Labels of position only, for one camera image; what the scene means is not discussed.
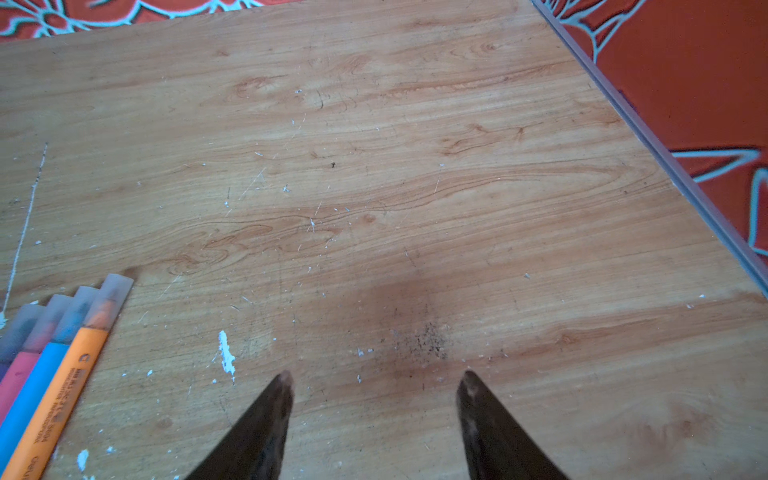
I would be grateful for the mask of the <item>clear pen cap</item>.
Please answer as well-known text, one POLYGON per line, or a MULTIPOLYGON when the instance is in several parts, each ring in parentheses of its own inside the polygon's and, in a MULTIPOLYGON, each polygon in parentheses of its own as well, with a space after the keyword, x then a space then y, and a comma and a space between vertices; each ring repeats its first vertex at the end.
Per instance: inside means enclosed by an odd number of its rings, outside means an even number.
POLYGON ((44 307, 41 305, 25 304, 17 312, 9 330, 1 338, 0 379, 3 379, 14 358, 21 351, 43 311, 44 307))
POLYGON ((85 328, 110 331, 134 284, 132 278, 109 274, 91 305, 83 326, 85 328))
POLYGON ((23 352, 41 353, 43 351, 72 300, 72 297, 60 294, 51 297, 23 344, 23 352))
POLYGON ((72 343, 98 293, 99 290, 93 287, 78 288, 53 333, 52 343, 64 345, 72 343))

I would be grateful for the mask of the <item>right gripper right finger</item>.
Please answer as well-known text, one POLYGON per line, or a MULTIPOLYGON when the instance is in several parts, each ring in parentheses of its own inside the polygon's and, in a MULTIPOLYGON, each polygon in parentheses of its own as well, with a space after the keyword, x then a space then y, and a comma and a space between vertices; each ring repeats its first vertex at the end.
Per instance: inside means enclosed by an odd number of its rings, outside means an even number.
POLYGON ((472 479, 564 479, 481 378, 467 370, 456 405, 472 479))

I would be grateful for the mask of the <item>pink pen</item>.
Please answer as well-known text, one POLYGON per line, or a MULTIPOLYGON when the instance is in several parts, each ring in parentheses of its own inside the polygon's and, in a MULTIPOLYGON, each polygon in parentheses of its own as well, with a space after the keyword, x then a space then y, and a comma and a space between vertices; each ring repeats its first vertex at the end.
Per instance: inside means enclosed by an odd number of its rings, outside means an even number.
POLYGON ((41 353, 35 351, 20 352, 1 381, 1 421, 4 421, 19 392, 34 369, 41 353))

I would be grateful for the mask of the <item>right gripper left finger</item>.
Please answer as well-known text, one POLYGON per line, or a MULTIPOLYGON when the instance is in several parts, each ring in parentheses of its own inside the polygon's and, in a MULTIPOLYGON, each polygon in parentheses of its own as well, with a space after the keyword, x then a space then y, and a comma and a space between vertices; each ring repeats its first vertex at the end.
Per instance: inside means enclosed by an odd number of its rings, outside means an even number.
POLYGON ((188 475, 190 479, 277 479, 281 473, 293 378, 276 375, 216 447, 188 475))

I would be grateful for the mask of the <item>blue pen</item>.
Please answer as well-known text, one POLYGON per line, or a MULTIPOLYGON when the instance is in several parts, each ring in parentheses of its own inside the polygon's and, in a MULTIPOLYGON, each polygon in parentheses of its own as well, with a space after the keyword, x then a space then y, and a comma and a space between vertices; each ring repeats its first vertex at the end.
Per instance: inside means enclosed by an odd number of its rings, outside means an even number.
POLYGON ((29 422, 44 397, 70 345, 49 342, 1 423, 1 473, 4 473, 29 422))

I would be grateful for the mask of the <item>orange pen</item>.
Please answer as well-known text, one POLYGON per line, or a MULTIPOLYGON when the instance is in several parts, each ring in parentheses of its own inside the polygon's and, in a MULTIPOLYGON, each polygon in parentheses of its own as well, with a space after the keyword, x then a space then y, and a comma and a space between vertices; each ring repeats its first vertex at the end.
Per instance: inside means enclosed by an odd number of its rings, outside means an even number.
POLYGON ((44 367, 56 369, 10 456, 4 479, 42 476, 108 336, 105 330, 83 327, 69 346, 51 343, 46 347, 32 378, 40 379, 44 367))

